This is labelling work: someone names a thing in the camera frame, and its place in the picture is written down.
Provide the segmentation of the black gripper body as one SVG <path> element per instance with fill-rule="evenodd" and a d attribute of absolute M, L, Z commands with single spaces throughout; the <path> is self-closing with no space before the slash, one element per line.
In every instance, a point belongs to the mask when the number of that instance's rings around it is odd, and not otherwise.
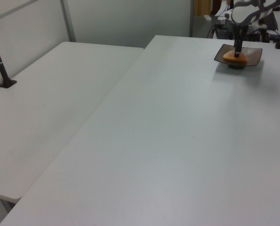
<path fill-rule="evenodd" d="M 244 32 L 244 28 L 243 26 L 238 26 L 238 25 L 234 25 L 233 27 L 233 32 L 234 32 L 234 46 L 235 47 L 239 47 L 242 46 L 242 42 L 243 42 L 243 32 Z"/>

